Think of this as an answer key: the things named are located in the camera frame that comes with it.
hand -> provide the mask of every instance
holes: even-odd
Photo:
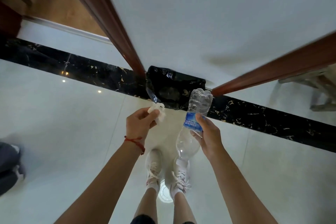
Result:
[[[135,139],[142,137],[141,143],[145,143],[149,129],[156,125],[155,119],[160,114],[159,110],[148,113],[149,107],[141,108],[126,119],[126,137]]]
[[[221,151],[224,150],[224,146],[222,144],[221,131],[219,128],[217,128],[211,120],[206,117],[204,118],[205,119],[203,119],[202,115],[199,113],[196,114],[196,120],[203,129],[201,137],[193,131],[191,131],[191,134],[199,141],[204,155],[208,160],[211,160],[216,154],[220,154]]]

forearm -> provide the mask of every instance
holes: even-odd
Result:
[[[210,163],[233,224],[277,223],[224,148],[214,154]]]
[[[140,154],[138,146],[124,142],[55,224],[108,223]]]

black marble baseboard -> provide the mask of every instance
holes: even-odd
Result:
[[[0,39],[0,59],[149,99],[146,81],[132,70],[20,39]],[[228,96],[216,97],[208,117],[336,152],[336,126]]]

empty water bottle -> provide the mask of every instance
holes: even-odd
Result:
[[[200,113],[206,116],[212,98],[212,94],[208,90],[196,89],[191,92],[187,115],[176,140],[176,149],[180,159],[188,160],[199,150],[200,143],[191,135],[190,131],[198,134],[202,132],[202,127],[196,121],[195,115]]]

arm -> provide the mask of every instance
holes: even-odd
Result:
[[[196,120],[203,128],[202,139],[197,139],[215,172],[232,223],[277,224],[224,149],[219,128],[199,114]]]
[[[141,143],[150,128],[155,126],[158,111],[147,113],[142,108],[126,120],[126,137],[142,137]],[[141,149],[133,142],[124,142],[113,154],[98,176],[80,197],[59,217],[55,224],[108,223]]]

